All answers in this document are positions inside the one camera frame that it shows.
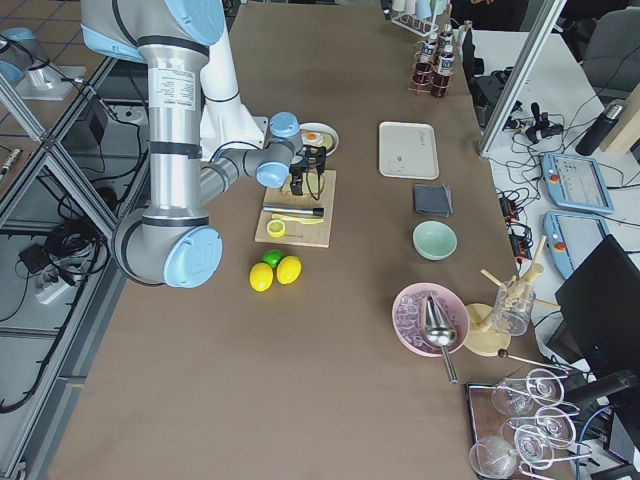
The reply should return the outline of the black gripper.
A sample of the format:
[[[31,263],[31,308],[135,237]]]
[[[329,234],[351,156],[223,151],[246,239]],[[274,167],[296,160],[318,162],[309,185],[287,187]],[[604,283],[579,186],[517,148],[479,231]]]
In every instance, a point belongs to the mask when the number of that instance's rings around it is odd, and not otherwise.
[[[289,183],[291,194],[304,195],[304,172],[315,171],[310,174],[310,195],[312,198],[320,198],[325,186],[324,171],[326,165],[327,149],[304,145],[289,166],[291,181]]]

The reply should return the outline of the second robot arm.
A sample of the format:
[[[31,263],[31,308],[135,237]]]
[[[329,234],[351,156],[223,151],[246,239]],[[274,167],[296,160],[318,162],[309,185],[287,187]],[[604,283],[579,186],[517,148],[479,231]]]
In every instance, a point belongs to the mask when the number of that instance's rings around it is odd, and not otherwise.
[[[63,101],[84,67],[58,66],[26,27],[1,32],[1,75],[26,100]]]

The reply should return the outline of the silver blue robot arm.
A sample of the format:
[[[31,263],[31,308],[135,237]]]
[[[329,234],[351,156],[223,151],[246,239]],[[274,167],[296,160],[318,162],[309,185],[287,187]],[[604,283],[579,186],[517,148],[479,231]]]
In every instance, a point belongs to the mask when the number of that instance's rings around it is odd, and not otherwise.
[[[200,286],[223,253],[206,203],[242,177],[281,187],[307,153],[299,122],[243,105],[218,1],[85,1],[81,14],[90,49],[147,68],[151,198],[113,253],[136,279]]]

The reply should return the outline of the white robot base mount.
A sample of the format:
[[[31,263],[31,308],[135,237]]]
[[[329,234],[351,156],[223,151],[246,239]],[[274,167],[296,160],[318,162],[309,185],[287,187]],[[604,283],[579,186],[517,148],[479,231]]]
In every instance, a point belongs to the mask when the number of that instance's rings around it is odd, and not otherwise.
[[[210,157],[219,147],[261,148],[266,118],[253,117],[241,101],[225,13],[222,36],[209,47],[209,62],[201,70],[205,97],[200,136],[202,153]]]

